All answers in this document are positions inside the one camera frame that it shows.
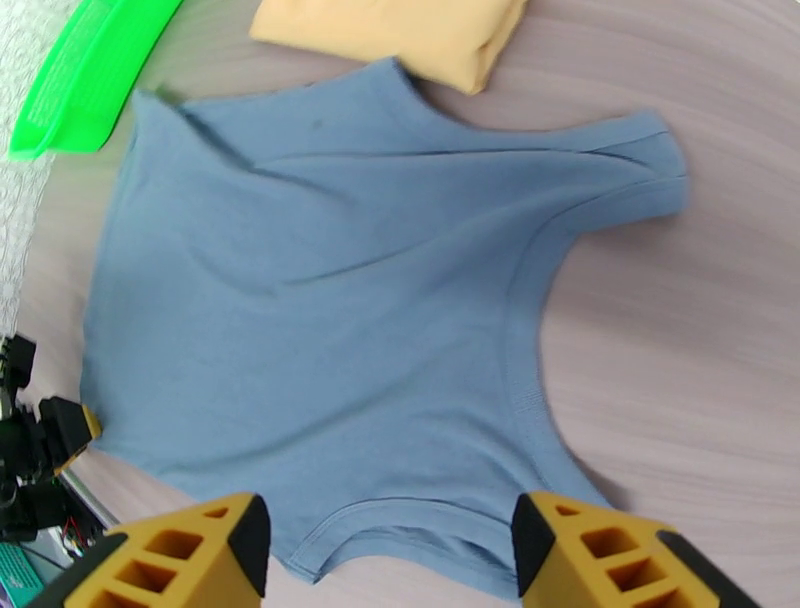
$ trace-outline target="seam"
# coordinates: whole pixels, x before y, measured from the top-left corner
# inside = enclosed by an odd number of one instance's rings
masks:
[[[319,524],[303,539],[303,541],[300,543],[300,546],[297,549],[295,549],[294,553],[292,553],[288,561],[294,563],[297,560],[302,560],[302,558],[316,544],[316,542],[319,541],[319,539],[322,536],[324,536],[333,526],[341,522],[343,519],[350,518],[353,514],[362,511],[382,510],[386,508],[391,508],[392,506],[395,506],[392,504],[392,502],[394,501],[407,501],[418,506],[424,506],[425,509],[430,509],[432,511],[436,511],[437,513],[441,513],[448,516],[458,513],[460,516],[469,517],[469,519],[473,524],[482,525],[487,530],[492,530],[495,527],[492,524],[497,524],[498,526],[505,526],[503,522],[492,519],[491,517],[485,514],[478,513],[476,511],[471,511],[469,509],[457,505],[437,502],[435,500],[419,499],[419,498],[385,498],[378,500],[369,500],[369,501],[354,503],[346,507],[342,507],[335,513],[329,515],[321,524]]]
[[[508,326],[509,326],[509,322],[510,322],[510,318],[511,318],[511,315],[510,315],[510,309],[511,309],[510,295],[511,295],[511,292],[512,292],[514,286],[517,284],[517,281],[520,280],[522,267],[523,267],[523,265],[525,263],[525,260],[530,255],[530,251],[534,247],[536,241],[538,241],[545,232],[547,232],[547,231],[549,231],[551,229],[551,226],[553,225],[553,223],[556,220],[558,220],[562,216],[564,216],[564,215],[566,215],[566,214],[568,214],[568,213],[570,213],[570,212],[572,212],[572,211],[574,211],[576,209],[579,209],[580,207],[583,207],[584,205],[589,205],[589,204],[592,204],[592,203],[594,203],[594,202],[596,202],[596,201],[598,201],[600,199],[603,199],[603,198],[606,198],[606,197],[609,197],[609,196],[613,196],[615,194],[619,194],[620,192],[624,192],[625,190],[629,190],[629,189],[632,189],[632,188],[638,188],[640,186],[647,185],[647,184],[657,185],[657,186],[659,186],[659,188],[658,188],[659,190],[666,189],[673,182],[684,180],[684,179],[686,179],[686,177],[687,176],[684,174],[684,175],[681,175],[681,176],[678,176],[678,177],[669,177],[669,178],[663,178],[663,179],[658,179],[658,180],[648,179],[648,180],[643,180],[641,182],[628,184],[627,186],[623,186],[621,188],[617,188],[617,189],[612,190],[610,192],[605,192],[605,193],[603,193],[603,194],[601,194],[599,196],[595,196],[595,197],[593,197],[593,198],[591,198],[591,199],[589,199],[587,201],[583,201],[583,202],[577,203],[575,205],[572,205],[572,206],[568,207],[567,209],[563,209],[563,210],[559,211],[558,213],[553,215],[550,219],[548,219],[544,224],[542,224],[542,226],[539,228],[539,230],[537,230],[533,234],[533,236],[530,238],[530,240],[526,244],[525,248],[523,249],[522,254],[520,255],[519,259],[517,260],[516,268],[514,269],[514,272],[513,272],[512,277],[511,277],[511,280],[509,281],[508,289],[506,290],[506,304],[505,304],[505,307],[504,307],[504,310],[503,310],[503,314],[502,314],[501,332],[500,332],[500,349],[499,350],[500,350],[500,355],[502,357],[500,367],[501,367],[501,371],[502,371],[501,380],[502,380],[502,384],[503,384],[503,393],[505,395],[506,403],[508,404],[509,408],[511,409],[512,416],[513,416],[514,420],[517,418],[518,414],[533,409],[533,405],[532,404],[528,404],[526,407],[517,408],[514,405],[514,399],[513,399],[512,394],[511,394],[511,389],[510,389],[510,384],[509,384],[509,367],[510,367],[510,365],[509,365],[509,360],[508,360],[508,339],[507,339],[508,331],[509,331]],[[576,236],[577,235],[572,234],[569,231],[566,231],[566,230],[564,231],[564,237],[565,238],[574,239]],[[541,329],[541,319],[539,319],[539,321],[538,321],[538,329]],[[536,384],[538,385],[537,388],[541,393],[542,401],[544,403],[544,406],[547,409],[548,414],[551,416],[551,422],[553,424],[555,424],[555,420],[552,417],[552,409],[551,409],[550,401],[547,398],[547,396],[546,396],[546,394],[544,393],[544,390],[543,390],[544,389],[544,382],[543,382],[543,378],[542,378],[542,374],[541,374],[542,366],[541,366],[541,336],[540,335],[537,335],[536,344],[532,344],[531,347],[536,349],[536,363],[537,363],[537,369],[531,370],[531,373],[535,373],[536,374],[536,380],[537,380]],[[528,442],[529,442],[529,438],[525,435],[526,431],[520,429],[520,426],[521,425],[516,425],[516,424],[514,425],[516,431],[520,435],[522,435],[521,439],[523,441],[523,445],[527,445]],[[564,442],[560,437],[559,437],[559,443],[561,443],[562,447],[564,447],[566,449],[566,446],[564,445]],[[551,492],[554,491],[553,484],[551,483],[549,477],[547,475],[545,475],[544,472],[542,471],[541,467],[539,466],[539,464],[537,462],[537,459],[532,458],[531,460],[532,460],[533,468],[534,468],[534,470],[536,472],[536,475],[542,481],[542,485],[544,485],[544,487],[548,491],[551,491]]]

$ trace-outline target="folded yellow cloth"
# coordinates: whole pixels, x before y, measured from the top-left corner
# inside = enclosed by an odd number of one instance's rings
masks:
[[[361,61],[399,57],[465,93],[486,86],[527,0],[262,0],[256,40]]]

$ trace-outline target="t-shirt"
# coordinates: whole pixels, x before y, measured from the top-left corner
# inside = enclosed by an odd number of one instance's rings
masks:
[[[515,597],[518,496],[604,504],[542,388],[548,289],[580,234],[686,205],[664,122],[473,128],[393,60],[135,109],[85,320],[97,446],[261,494],[307,581],[388,555]]]

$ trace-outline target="green plastic object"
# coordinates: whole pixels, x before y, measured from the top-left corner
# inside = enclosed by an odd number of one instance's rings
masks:
[[[5,594],[4,601],[10,601],[14,608],[27,606],[44,589],[25,553],[7,543],[0,543],[0,582],[0,597]]]
[[[83,0],[39,71],[9,157],[96,152],[183,0]]]

